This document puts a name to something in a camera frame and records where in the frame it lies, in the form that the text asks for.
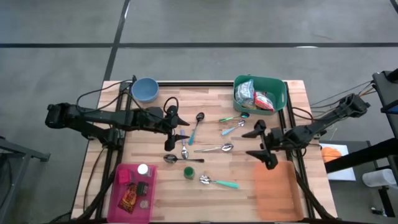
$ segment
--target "silver utensil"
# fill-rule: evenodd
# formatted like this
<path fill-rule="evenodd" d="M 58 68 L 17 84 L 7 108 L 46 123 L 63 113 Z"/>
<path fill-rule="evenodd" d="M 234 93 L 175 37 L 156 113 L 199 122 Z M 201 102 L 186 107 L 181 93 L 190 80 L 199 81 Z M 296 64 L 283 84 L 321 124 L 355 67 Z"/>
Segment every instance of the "silver utensil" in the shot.
<path fill-rule="evenodd" d="M 235 130 L 235 129 L 238 128 L 238 127 L 243 127 L 243 126 L 244 126 L 244 123 L 245 123 L 244 120 L 240 120 L 239 123 L 238 123 L 238 125 L 236 125 L 236 126 L 233 127 L 233 128 L 229 128 L 228 130 L 223 131 L 223 132 L 221 133 L 221 135 L 224 136 L 224 135 L 230 133 L 231 131 Z"/>
<path fill-rule="evenodd" d="M 211 180 L 210 177 L 208 177 L 206 175 L 200 176 L 199 181 L 203 184 L 210 184 L 210 182 L 214 182 L 216 184 L 224 185 L 224 186 L 231 187 L 234 189 L 239 189 L 239 184 L 237 184 L 237 183 L 220 181 L 220 180 Z"/>
<path fill-rule="evenodd" d="M 195 150 L 194 152 L 207 152 L 207 151 L 212 151 L 212 150 L 217 150 L 217 149 L 221 149 L 224 152 L 228 152 L 228 151 L 232 150 L 233 147 L 234 147 L 234 145 L 232 145 L 231 143 L 225 143 L 220 147 L 215 147 L 213 149 L 198 149 L 198 150 Z"/>
<path fill-rule="evenodd" d="M 185 135 L 185 131 L 181 129 L 180 134 Z M 183 139 L 182 140 L 182 151 L 181 151 L 182 159 L 188 159 L 188 155 L 189 155 L 188 150 L 185 147 L 185 139 Z"/>
<path fill-rule="evenodd" d="M 177 156 L 173 155 L 173 154 L 167 154 L 163 157 L 164 161 L 170 163 L 170 164 L 174 164 L 175 162 L 179 161 L 179 160 L 183 160 L 183 161 L 193 161 L 193 162 L 205 162 L 204 159 L 179 159 L 177 158 Z"/>

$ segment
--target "green plastic bin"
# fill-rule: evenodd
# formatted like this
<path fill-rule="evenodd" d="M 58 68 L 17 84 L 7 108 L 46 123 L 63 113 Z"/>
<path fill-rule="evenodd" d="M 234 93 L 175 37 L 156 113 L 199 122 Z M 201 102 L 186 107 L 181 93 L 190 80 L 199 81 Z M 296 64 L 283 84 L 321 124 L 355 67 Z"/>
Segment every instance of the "green plastic bin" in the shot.
<path fill-rule="evenodd" d="M 254 110 L 249 108 L 242 107 L 235 100 L 235 89 L 239 84 L 249 81 L 250 79 L 254 80 L 254 90 L 255 91 L 266 91 L 267 97 L 274 104 L 274 112 L 268 110 Z M 234 109 L 239 112 L 247 112 L 252 114 L 261 114 L 261 115 L 273 115 L 279 110 L 283 109 L 286 106 L 286 85 L 282 80 L 277 78 L 268 78 L 268 77 L 256 77 L 252 75 L 240 75 L 235 78 L 234 81 Z"/>

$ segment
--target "pink plastic tray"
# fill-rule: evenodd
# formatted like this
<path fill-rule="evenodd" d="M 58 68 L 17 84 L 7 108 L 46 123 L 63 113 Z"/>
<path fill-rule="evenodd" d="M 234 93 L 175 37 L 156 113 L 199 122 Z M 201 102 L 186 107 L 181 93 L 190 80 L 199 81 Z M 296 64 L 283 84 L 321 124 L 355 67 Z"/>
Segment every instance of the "pink plastic tray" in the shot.
<path fill-rule="evenodd" d="M 137 168 L 139 164 L 120 164 L 116 169 L 116 176 L 113 182 L 111 201 L 109 203 L 108 210 L 108 222 L 110 223 L 149 223 L 150 217 L 152 215 L 152 205 L 154 203 L 155 194 L 155 184 L 156 184 L 156 166 L 148 165 L 152 168 L 152 177 L 145 177 L 137 173 Z M 132 214 L 124 211 L 118 207 L 120 200 L 122 199 L 125 191 L 127 190 L 126 185 L 119 184 L 119 169 L 129 169 L 134 173 L 133 182 L 138 184 L 138 182 L 143 181 L 149 184 L 148 192 L 146 196 L 137 196 L 137 202 L 134 205 L 134 211 Z M 147 200 L 149 202 L 149 208 L 142 209 L 139 204 L 142 200 Z"/>

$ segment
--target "spoon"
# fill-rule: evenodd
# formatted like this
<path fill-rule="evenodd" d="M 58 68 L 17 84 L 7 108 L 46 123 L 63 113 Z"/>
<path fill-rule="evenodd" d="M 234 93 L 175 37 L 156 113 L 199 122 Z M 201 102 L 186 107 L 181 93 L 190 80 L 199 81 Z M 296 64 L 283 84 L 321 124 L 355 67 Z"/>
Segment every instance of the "spoon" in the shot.
<path fill-rule="evenodd" d="M 216 150 L 216 149 L 221 149 L 224 152 L 228 152 L 228 151 L 232 150 L 233 147 L 234 147 L 234 145 L 232 145 L 231 143 L 225 143 L 220 147 L 215 147 L 213 149 L 199 149 L 199 150 L 195 150 L 194 152 L 207 152 L 207 151 L 212 151 L 212 150 Z"/>
<path fill-rule="evenodd" d="M 192 134 L 191 134 L 191 138 L 189 139 L 188 145 L 192 145 L 193 144 L 193 138 L 195 137 L 195 132 L 197 131 L 197 127 L 200 121 L 203 120 L 203 118 L 205 118 L 205 114 L 204 112 L 200 112 L 197 115 L 197 125 L 195 126 L 195 129 L 193 130 Z"/>
<path fill-rule="evenodd" d="M 175 162 L 179 161 L 179 160 L 184 160 L 184 161 L 193 161 L 193 162 L 205 162 L 204 159 L 179 159 L 177 158 L 177 156 L 173 155 L 173 154 L 167 154 L 163 157 L 164 161 L 174 164 Z"/>
<path fill-rule="evenodd" d="M 241 113 L 241 115 L 239 115 L 239 116 L 235 116 L 235 117 L 230 117 L 230 118 L 223 118 L 223 119 L 219 119 L 218 120 L 218 122 L 224 122 L 224 121 L 229 121 L 229 120 L 231 120 L 231 119 L 234 119 L 234 118 L 248 118 L 250 116 L 250 114 L 249 113 L 247 113 L 247 112 L 242 112 Z"/>
<path fill-rule="evenodd" d="M 220 180 L 211 180 L 210 177 L 208 177 L 206 175 L 200 176 L 199 181 L 203 184 L 210 184 L 210 182 L 214 182 L 216 184 L 224 185 L 224 186 L 231 187 L 234 189 L 239 189 L 239 184 L 237 184 L 237 183 L 220 181 Z"/>
<path fill-rule="evenodd" d="M 184 130 L 180 130 L 181 135 L 185 135 L 185 131 Z M 181 151 L 181 156 L 182 159 L 188 159 L 188 150 L 185 147 L 185 139 L 182 140 L 182 151 Z"/>
<path fill-rule="evenodd" d="M 236 126 L 233 127 L 233 128 L 229 128 L 228 130 L 223 131 L 223 132 L 221 133 L 221 135 L 224 136 L 224 135 L 230 133 L 231 131 L 235 130 L 237 127 L 243 127 L 243 126 L 244 126 L 244 123 L 245 123 L 244 120 L 240 120 L 239 123 L 238 123 L 238 125 L 236 125 Z"/>

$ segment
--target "white paper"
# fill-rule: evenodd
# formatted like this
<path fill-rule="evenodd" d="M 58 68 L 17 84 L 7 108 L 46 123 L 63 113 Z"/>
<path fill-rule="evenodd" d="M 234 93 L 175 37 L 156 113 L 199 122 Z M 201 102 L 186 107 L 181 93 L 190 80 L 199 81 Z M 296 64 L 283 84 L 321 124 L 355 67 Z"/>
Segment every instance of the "white paper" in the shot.
<path fill-rule="evenodd" d="M 330 147 L 333 149 L 337 149 L 342 156 L 348 155 L 348 148 L 346 145 L 336 145 L 336 144 L 324 144 L 320 143 L 322 147 Z M 355 179 L 355 174 L 354 174 L 354 169 L 347 168 L 344 170 L 339 170 L 336 172 L 332 172 L 328 174 L 328 179 L 329 180 L 350 180 L 350 181 L 356 181 Z"/>

